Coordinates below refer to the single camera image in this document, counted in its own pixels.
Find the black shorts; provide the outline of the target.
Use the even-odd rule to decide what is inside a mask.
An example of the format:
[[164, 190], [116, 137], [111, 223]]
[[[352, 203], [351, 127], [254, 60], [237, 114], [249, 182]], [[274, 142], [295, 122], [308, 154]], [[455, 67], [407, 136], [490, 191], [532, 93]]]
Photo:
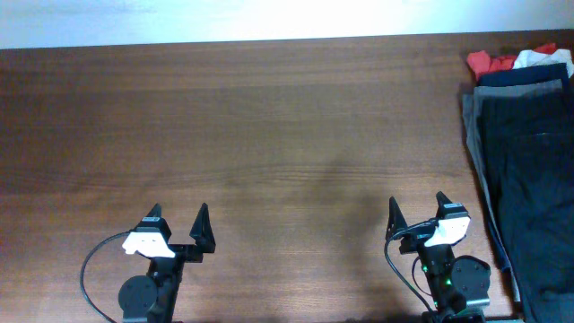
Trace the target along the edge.
[[573, 99], [487, 100], [492, 206], [528, 322], [573, 320]]

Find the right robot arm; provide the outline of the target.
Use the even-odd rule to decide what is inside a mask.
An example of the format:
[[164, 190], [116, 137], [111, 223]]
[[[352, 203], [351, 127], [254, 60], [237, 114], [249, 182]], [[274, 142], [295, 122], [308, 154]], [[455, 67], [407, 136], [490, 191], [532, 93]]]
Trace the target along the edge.
[[[423, 322], [484, 322], [483, 308], [490, 304], [491, 268], [479, 258], [456, 257], [453, 247], [467, 233], [471, 217], [460, 203], [452, 202], [444, 193], [436, 194], [436, 215], [421, 223], [409, 225], [394, 197], [389, 198], [389, 217], [384, 254], [398, 278], [422, 302], [426, 311]], [[415, 253], [431, 302], [416, 283], [409, 283], [396, 268], [388, 250], [391, 242], [400, 242], [399, 253]]]

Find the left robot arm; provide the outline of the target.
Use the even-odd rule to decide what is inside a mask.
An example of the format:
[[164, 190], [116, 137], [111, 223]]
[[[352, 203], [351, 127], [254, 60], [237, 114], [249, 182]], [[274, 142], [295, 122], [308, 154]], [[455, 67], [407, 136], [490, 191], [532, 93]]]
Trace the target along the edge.
[[201, 263], [216, 249], [208, 205], [201, 205], [191, 227], [192, 244], [170, 244], [170, 236], [161, 206], [155, 205], [123, 242], [126, 254], [150, 260], [147, 273], [127, 279], [118, 292], [124, 323], [172, 321], [185, 264]]

